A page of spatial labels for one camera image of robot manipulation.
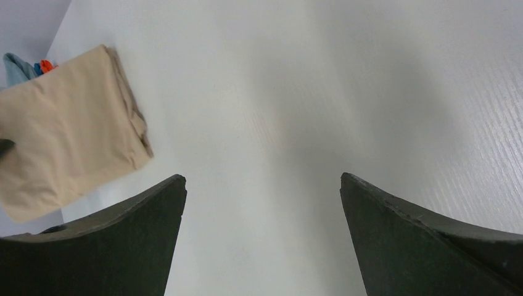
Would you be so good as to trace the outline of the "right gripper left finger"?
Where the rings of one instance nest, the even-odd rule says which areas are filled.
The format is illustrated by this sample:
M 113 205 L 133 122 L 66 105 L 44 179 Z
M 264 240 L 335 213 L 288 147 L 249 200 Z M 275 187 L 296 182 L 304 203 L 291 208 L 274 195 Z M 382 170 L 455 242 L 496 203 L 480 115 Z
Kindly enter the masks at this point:
M 38 234 L 1 239 L 2 295 L 163 295 L 186 203 L 173 175 Z

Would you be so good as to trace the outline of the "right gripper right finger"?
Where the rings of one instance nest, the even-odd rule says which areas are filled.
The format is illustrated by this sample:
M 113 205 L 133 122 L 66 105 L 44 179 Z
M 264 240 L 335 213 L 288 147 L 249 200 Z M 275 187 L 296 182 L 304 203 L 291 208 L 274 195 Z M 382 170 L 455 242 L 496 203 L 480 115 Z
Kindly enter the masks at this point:
M 443 216 L 344 173 L 341 201 L 368 295 L 521 295 L 522 236 Z

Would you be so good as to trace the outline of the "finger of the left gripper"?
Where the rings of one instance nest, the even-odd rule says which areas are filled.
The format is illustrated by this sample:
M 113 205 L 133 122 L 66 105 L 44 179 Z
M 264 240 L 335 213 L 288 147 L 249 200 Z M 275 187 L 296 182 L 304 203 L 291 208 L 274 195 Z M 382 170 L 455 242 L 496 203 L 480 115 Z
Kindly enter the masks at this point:
M 0 158 L 5 157 L 14 147 L 15 142 L 9 139 L 0 139 Z

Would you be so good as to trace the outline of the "beige t shirt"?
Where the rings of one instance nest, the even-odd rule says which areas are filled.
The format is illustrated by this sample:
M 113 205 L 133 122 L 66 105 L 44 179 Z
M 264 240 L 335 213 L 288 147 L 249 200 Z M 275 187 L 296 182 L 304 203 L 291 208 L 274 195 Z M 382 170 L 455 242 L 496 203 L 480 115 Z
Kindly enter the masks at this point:
M 1 207 L 25 223 L 142 168 L 153 151 L 116 51 L 100 45 L 1 91 Z

